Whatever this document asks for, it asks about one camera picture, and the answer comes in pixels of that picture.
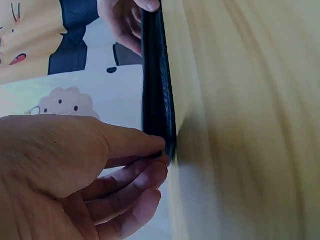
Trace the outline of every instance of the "cartoon face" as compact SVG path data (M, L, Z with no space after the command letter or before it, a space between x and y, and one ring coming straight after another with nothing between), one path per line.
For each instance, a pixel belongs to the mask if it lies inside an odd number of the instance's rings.
M2 0L0 84L47 75L64 33L59 0Z
M93 108L92 98L87 94L81 94L78 88L71 87L64 90L59 87L54 89L50 96L42 98L38 106L26 114L89 116L100 119Z

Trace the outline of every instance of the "red cartoon mouth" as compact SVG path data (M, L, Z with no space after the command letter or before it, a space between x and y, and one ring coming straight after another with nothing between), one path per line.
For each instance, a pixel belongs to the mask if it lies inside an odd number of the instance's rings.
M15 65L15 64L18 64L18 63L21 63L23 60L25 60L27 58L27 55L22 53L20 54L19 56L17 56L15 58L15 60L13 60L10 65Z

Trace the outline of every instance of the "hand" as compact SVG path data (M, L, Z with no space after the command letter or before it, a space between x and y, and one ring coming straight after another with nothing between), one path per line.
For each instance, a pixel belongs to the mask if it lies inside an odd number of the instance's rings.
M97 0L99 16L111 27L117 42L142 55L141 9L155 12L159 0Z
M158 207L169 159L147 156L164 147L162 138L91 117L0 118L1 239L129 237Z

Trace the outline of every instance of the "black wallet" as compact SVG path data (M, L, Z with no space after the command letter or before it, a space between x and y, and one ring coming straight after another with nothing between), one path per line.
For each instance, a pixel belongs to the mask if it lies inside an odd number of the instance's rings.
M177 134L166 33L162 8L142 11L143 99L142 130L165 139L165 153L173 161Z

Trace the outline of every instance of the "cartoon print fabric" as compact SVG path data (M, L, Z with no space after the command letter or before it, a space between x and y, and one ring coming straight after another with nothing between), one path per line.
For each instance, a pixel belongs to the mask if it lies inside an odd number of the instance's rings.
M0 1L0 84L142 64L98 18L96 0Z
M54 74L0 85L0 118L9 115L91 116L141 129L143 68L120 66Z
M92 98L88 94L80 93L77 87L69 87L66 90L61 87L55 88L25 115L88 116L100 119L94 111Z

